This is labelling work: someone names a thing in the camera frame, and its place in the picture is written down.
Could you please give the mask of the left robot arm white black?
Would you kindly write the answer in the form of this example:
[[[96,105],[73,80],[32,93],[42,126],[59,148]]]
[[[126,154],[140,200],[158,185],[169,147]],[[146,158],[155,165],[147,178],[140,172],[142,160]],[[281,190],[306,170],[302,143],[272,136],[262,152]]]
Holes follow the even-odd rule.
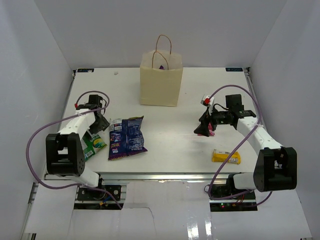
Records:
[[[102,96],[89,95],[87,103],[75,105],[75,117],[45,139],[47,172],[89,187],[88,193],[96,200],[105,196],[106,187],[101,184],[100,175],[86,167],[81,140],[85,135],[91,137],[109,127],[102,113],[107,107],[103,102]]]

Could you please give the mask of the green snack bag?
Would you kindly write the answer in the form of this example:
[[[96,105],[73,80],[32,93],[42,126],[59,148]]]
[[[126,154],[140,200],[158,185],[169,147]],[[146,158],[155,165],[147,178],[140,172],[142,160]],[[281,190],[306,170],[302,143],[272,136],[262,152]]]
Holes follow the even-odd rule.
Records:
[[[86,132],[81,139],[81,146],[84,155],[84,160],[88,161],[98,152],[103,150],[107,146],[107,144],[100,137],[99,134],[89,135],[89,133]]]

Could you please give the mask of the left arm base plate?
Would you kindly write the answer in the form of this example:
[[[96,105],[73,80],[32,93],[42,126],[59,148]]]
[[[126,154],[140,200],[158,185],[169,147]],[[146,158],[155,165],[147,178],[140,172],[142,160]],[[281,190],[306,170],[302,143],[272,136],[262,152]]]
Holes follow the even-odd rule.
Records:
[[[123,207],[122,203],[122,186],[121,185],[102,185],[105,191],[108,191],[115,200]],[[101,191],[90,190],[81,187],[77,190],[75,203],[75,210],[120,210],[113,198]]]

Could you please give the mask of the yellow snack bar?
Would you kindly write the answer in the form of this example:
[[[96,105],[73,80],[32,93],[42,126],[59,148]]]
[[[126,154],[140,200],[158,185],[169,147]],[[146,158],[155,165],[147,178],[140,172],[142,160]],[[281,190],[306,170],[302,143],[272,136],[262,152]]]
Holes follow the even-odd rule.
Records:
[[[230,153],[227,151],[220,151],[220,150],[215,149],[213,151],[213,155],[212,155],[211,160],[212,160],[212,162],[222,162],[223,163],[228,158],[229,155],[230,155]],[[239,165],[241,163],[240,154],[236,151],[227,162],[231,163],[231,164]]]

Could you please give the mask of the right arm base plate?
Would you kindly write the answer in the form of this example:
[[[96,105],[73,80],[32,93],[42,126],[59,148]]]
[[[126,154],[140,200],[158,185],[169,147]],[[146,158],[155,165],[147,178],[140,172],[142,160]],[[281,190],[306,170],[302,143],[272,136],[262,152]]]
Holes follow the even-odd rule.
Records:
[[[211,189],[211,194],[215,198],[223,198],[230,195],[236,195],[244,192],[244,189],[231,189],[226,184],[214,184]],[[234,196],[228,199],[210,200],[209,206],[212,213],[226,213],[226,212],[246,212],[257,211],[258,207],[256,195],[253,191],[250,193]]]

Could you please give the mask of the beige paper bag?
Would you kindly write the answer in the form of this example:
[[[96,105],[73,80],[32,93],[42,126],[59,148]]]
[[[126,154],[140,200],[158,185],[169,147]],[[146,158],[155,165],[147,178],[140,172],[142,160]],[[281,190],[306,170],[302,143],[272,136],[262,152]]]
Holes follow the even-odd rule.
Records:
[[[164,34],[156,40],[155,48],[142,55],[139,66],[139,103],[149,106],[178,105],[183,64],[182,56],[173,52],[172,41]]]

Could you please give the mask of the small red candy packet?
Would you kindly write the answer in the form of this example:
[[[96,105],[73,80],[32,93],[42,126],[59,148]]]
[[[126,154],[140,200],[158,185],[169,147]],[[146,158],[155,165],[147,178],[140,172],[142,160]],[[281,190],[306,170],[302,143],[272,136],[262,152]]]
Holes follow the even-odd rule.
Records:
[[[213,137],[215,135],[215,132],[212,126],[209,124],[207,128],[205,128],[204,126],[200,126],[196,134],[204,137]]]

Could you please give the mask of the large blue purple snack bag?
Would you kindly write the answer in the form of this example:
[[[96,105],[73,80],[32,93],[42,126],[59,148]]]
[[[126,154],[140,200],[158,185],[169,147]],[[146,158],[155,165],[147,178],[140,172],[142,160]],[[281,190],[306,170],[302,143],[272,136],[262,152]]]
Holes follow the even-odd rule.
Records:
[[[113,119],[109,126],[108,160],[114,161],[124,157],[145,153],[144,137],[141,125],[144,116],[128,119]]]

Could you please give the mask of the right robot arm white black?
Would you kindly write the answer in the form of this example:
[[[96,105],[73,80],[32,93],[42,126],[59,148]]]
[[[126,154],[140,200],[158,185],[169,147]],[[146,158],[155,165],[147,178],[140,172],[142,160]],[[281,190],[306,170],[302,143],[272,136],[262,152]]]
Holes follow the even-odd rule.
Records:
[[[244,137],[257,154],[253,172],[237,173],[232,183],[225,188],[226,195],[236,200],[244,190],[259,192],[293,190],[297,186],[297,152],[292,147],[284,147],[274,140],[252,110],[246,110],[240,94],[225,97],[226,110],[218,111],[214,98],[203,96],[201,104],[206,111],[200,117],[200,125],[195,134],[208,137],[209,126],[216,129],[218,125],[231,125]]]

